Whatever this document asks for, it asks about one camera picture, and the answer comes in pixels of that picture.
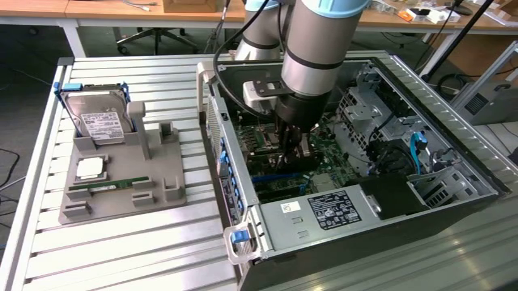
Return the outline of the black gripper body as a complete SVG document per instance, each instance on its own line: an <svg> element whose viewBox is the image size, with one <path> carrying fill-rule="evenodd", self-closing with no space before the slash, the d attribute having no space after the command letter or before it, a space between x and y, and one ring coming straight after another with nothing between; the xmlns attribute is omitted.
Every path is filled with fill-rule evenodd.
<svg viewBox="0 0 518 291"><path fill-rule="evenodd" d="M316 96L297 93L280 95L275 105L277 132L295 127L307 133L322 118L330 95L331 92Z"/></svg>

